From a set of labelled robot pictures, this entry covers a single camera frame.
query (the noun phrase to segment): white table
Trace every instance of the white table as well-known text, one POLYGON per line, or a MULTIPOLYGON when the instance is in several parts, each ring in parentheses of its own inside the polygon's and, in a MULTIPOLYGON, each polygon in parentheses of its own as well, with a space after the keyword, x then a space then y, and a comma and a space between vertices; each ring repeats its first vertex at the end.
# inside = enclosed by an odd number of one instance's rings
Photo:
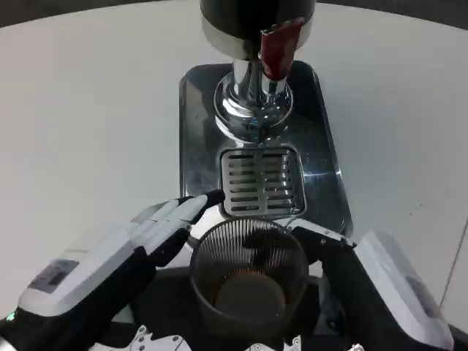
MULTIPOLYGON (((0 29, 0 315, 83 230, 177 197, 178 82, 228 62, 198 3, 0 29)), ((359 239, 395 235, 438 302, 468 217, 468 32, 318 4, 317 70, 359 239)))

